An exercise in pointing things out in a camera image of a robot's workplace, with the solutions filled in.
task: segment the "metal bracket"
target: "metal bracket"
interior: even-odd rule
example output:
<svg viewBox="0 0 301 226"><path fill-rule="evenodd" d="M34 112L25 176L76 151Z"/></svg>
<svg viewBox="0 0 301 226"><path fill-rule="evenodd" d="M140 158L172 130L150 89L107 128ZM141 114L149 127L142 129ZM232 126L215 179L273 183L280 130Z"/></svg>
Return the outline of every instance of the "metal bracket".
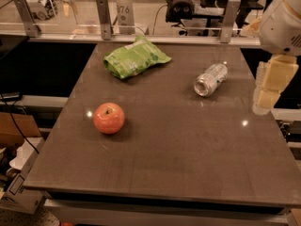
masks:
<svg viewBox="0 0 301 226"><path fill-rule="evenodd" d="M29 6L26 0L13 0L21 19L24 24L25 33L29 37L38 37L41 33L41 30L38 25L35 24L32 13L29 9Z"/></svg>
<svg viewBox="0 0 301 226"><path fill-rule="evenodd" d="M103 40L111 40L113 28L111 24L110 10L107 0L96 0L98 15L101 23Z"/></svg>
<svg viewBox="0 0 301 226"><path fill-rule="evenodd" d="M228 0L226 13L223 19L222 29L220 33L220 42L230 42L233 32L233 25L235 23L240 5L241 0Z"/></svg>

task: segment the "table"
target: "table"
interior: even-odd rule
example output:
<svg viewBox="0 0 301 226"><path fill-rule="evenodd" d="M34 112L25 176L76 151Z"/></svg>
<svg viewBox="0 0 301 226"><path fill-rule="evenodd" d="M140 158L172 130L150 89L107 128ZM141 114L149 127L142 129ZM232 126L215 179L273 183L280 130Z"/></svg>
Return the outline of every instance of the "table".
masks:
<svg viewBox="0 0 301 226"><path fill-rule="evenodd" d="M51 195L59 219L188 225L211 210L254 220L301 207L300 171L272 115L252 113L255 83L239 48L158 44L172 61L121 81L102 57L123 45L98 44L25 180ZM201 98L193 81L216 62L229 77ZM126 114L113 136L90 117L105 102Z"/></svg>

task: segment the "can label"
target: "can label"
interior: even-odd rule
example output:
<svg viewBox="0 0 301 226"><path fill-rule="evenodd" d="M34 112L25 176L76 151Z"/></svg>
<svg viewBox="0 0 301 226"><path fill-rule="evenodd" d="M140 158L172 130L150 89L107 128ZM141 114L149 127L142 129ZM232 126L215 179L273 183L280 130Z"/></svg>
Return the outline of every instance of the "can label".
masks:
<svg viewBox="0 0 301 226"><path fill-rule="evenodd" d="M195 80L195 91L200 96L210 96L227 79L228 69L224 64L213 64Z"/></svg>

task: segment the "crumpled bag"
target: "crumpled bag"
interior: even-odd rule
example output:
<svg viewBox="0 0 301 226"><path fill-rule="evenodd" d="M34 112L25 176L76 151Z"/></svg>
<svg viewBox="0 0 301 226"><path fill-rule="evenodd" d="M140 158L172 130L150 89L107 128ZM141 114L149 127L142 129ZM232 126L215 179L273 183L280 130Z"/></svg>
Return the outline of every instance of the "crumpled bag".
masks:
<svg viewBox="0 0 301 226"><path fill-rule="evenodd" d="M171 57L163 53L157 46L143 36L136 36L135 42L105 54L105 68L119 79L136 76L148 67L167 63Z"/></svg>

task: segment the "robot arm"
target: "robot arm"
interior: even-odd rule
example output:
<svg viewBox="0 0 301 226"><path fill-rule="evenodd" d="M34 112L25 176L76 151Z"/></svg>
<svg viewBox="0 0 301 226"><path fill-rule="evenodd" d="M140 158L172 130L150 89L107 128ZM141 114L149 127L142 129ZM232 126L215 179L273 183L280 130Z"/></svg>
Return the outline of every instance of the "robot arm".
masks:
<svg viewBox="0 0 301 226"><path fill-rule="evenodd" d="M273 0L263 13L259 36L263 50L272 54L260 63L253 95L253 112L268 113L290 84L301 55L301 0Z"/></svg>

